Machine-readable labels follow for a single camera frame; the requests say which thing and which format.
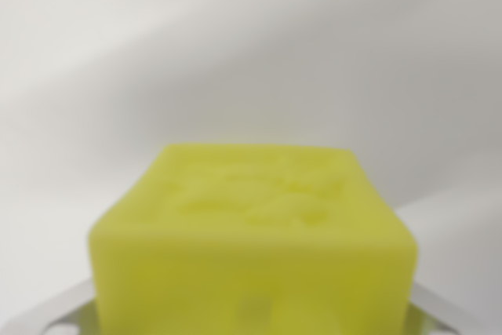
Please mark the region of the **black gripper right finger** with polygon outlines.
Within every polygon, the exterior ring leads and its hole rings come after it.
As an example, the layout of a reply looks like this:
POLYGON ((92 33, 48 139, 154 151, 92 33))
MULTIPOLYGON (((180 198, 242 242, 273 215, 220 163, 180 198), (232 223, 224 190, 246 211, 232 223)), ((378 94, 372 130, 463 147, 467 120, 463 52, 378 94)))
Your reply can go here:
POLYGON ((426 334, 465 334, 464 311, 443 295, 414 282, 410 300, 432 322, 426 334))

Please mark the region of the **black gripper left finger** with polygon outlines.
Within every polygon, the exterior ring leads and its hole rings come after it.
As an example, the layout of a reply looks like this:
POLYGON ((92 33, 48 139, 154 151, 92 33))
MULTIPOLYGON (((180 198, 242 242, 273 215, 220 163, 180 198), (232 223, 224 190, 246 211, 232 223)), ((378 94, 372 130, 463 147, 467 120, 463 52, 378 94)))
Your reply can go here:
POLYGON ((63 323, 94 298, 93 282, 87 279, 24 312, 14 322, 20 327, 20 334, 43 334, 51 325, 63 323))

